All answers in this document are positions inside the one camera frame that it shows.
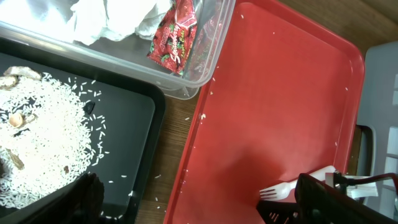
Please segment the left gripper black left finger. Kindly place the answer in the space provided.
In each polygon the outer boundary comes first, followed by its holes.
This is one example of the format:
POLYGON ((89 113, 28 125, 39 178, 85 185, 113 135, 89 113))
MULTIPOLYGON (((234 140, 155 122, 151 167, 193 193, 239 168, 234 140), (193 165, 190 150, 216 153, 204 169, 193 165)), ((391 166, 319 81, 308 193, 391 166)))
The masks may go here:
POLYGON ((1 224, 98 223, 104 200, 104 183, 94 174, 1 217, 1 224))

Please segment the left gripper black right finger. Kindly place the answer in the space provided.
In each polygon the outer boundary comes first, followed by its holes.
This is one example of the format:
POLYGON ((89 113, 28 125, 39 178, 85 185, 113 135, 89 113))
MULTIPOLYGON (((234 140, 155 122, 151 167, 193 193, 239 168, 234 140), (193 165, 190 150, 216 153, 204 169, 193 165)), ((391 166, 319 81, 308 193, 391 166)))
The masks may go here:
POLYGON ((395 223, 308 174, 299 175, 295 199, 306 223, 395 223))

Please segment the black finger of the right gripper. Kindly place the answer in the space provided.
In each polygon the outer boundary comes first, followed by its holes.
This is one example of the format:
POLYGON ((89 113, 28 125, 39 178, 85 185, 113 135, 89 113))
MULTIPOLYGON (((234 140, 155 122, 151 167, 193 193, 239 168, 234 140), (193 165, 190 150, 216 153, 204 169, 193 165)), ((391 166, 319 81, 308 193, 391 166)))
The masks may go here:
POLYGON ((265 224, 299 224, 299 206, 296 203, 261 200, 256 206, 265 224))

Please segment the white plastic fork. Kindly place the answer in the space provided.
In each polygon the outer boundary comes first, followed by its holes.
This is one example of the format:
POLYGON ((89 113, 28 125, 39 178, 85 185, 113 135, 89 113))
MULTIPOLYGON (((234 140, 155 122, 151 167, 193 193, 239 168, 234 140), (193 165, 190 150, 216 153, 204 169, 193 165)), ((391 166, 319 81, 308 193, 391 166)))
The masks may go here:
MULTIPOLYGON (((316 178, 317 180, 324 181, 326 173, 334 173, 336 171, 334 166, 326 166, 322 169, 316 170, 310 173, 310 176, 316 178)), ((277 185, 273 185, 266 189, 259 191, 261 200, 267 201, 278 201, 287 198, 290 191, 293 190, 297 185, 297 179, 291 182, 281 182, 277 185)))

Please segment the white napkin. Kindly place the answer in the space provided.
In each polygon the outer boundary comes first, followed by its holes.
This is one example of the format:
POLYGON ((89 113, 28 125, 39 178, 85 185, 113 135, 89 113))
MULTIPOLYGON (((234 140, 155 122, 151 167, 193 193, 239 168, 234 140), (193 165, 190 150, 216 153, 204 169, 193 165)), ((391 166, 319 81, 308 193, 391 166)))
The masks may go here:
POLYGON ((1 21, 64 42, 151 40, 170 0, 1 1, 1 21))

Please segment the red snack wrapper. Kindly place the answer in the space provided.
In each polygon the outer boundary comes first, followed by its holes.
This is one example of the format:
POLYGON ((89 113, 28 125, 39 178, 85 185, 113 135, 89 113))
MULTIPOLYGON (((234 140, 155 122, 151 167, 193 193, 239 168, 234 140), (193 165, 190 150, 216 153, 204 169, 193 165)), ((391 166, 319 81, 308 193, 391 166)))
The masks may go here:
POLYGON ((158 25, 147 57, 182 76, 196 33, 193 0, 176 0, 158 25))

